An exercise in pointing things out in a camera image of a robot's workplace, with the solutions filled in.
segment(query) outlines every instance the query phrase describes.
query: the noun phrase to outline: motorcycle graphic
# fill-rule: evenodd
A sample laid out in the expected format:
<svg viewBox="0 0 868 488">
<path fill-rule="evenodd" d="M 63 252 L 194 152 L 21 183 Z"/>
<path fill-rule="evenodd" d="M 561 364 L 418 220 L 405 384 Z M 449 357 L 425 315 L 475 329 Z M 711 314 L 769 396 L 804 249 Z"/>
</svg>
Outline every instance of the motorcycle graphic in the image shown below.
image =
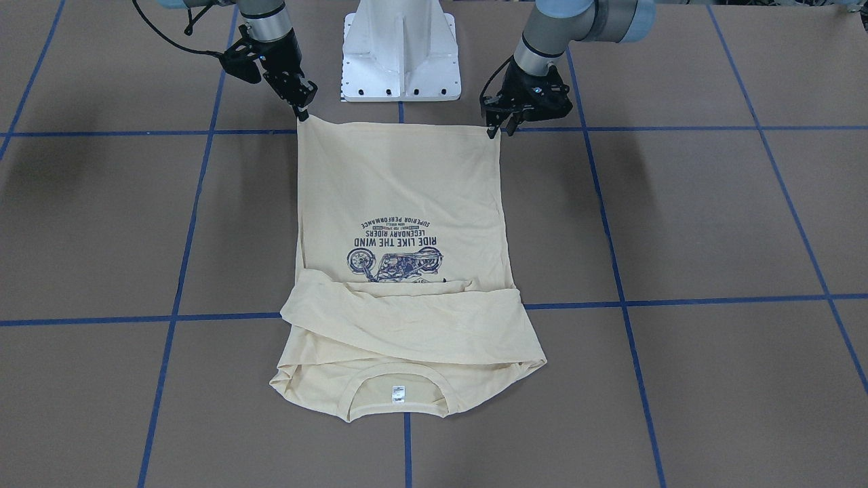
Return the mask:
<svg viewBox="0 0 868 488">
<path fill-rule="evenodd" d="M 422 247 L 416 253 L 383 254 L 374 274 L 377 256 L 370 249 L 356 247 L 346 256 L 346 264 L 355 274 L 363 274 L 374 283 L 404 281 L 421 277 L 422 273 L 437 274 L 442 263 L 443 254 L 436 247 Z"/>
</svg>

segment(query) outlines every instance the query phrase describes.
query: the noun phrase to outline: robotic arm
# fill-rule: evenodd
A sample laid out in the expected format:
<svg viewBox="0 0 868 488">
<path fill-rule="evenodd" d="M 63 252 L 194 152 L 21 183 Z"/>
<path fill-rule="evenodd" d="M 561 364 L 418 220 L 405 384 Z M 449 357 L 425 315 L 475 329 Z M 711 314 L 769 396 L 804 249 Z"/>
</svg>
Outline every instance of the robotic arm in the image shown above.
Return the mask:
<svg viewBox="0 0 868 488">
<path fill-rule="evenodd" d="M 555 63 L 569 42 L 639 41 L 651 29 L 654 13 L 654 0 L 536 0 L 515 54 L 479 95 L 489 137 L 507 119 L 506 134 L 513 135 L 522 122 L 566 116 L 573 104 Z M 496 96 L 485 96 L 504 67 L 503 86 Z"/>
<path fill-rule="evenodd" d="M 307 105 L 317 92 L 317 85 L 305 78 L 301 70 L 301 51 L 293 23 L 284 0 L 158 0 L 169 9 L 210 8 L 213 5 L 238 4 L 245 23 L 239 27 L 241 39 L 217 56 L 223 69 L 248 83 L 262 78 L 282 99 L 293 107 L 302 121 L 307 118 Z M 196 19 L 191 16 L 191 27 Z M 188 27 L 186 33 L 192 33 Z M 256 66 L 260 61 L 264 73 Z"/>
</svg>

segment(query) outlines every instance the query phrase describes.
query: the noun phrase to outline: gray floor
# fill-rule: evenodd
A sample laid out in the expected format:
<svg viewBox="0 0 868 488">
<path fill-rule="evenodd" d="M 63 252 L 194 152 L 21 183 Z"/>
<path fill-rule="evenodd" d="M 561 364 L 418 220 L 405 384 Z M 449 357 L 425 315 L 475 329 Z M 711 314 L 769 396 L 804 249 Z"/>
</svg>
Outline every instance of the gray floor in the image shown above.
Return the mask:
<svg viewBox="0 0 868 488">
<path fill-rule="evenodd" d="M 183 37 L 183 13 L 144 3 Z M 339 102 L 355 4 L 290 3 L 333 122 L 481 124 L 530 8 L 447 3 L 464 96 L 398 107 Z M 215 10 L 186 42 L 226 45 Z M 267 384 L 290 110 L 127 2 L 0 2 L 0 43 L 1 486 L 868 486 L 856 16 L 664 5 L 642 43 L 574 44 L 581 110 L 503 139 L 549 364 L 452 418 L 350 425 Z"/>
</svg>

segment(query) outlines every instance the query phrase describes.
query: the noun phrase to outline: light blue cap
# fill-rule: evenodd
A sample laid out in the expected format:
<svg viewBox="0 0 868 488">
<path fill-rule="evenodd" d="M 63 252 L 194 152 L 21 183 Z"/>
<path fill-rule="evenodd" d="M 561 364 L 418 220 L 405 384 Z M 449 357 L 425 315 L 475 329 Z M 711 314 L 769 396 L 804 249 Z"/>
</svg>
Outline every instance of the light blue cap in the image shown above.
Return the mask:
<svg viewBox="0 0 868 488">
<path fill-rule="evenodd" d="M 636 13 L 633 14 L 633 22 L 630 23 L 627 34 L 624 34 L 624 38 L 619 43 L 635 43 L 644 39 L 651 31 L 656 15 L 654 0 L 639 0 L 636 4 Z"/>
<path fill-rule="evenodd" d="M 581 14 L 594 0 L 536 0 L 536 8 L 554 18 L 570 18 Z"/>
<path fill-rule="evenodd" d="M 167 9 L 186 9 L 187 4 L 184 0 L 157 0 L 163 7 Z"/>
</svg>

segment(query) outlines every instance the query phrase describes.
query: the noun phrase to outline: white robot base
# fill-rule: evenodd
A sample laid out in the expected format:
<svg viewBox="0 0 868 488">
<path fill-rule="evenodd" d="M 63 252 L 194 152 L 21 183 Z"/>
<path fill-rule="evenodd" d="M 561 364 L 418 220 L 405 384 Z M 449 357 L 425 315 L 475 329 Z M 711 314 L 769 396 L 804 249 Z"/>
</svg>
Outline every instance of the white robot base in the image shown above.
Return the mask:
<svg viewBox="0 0 868 488">
<path fill-rule="evenodd" d="M 461 96 L 455 17 L 437 0 L 361 0 L 344 21 L 341 100 L 445 102 Z"/>
</svg>

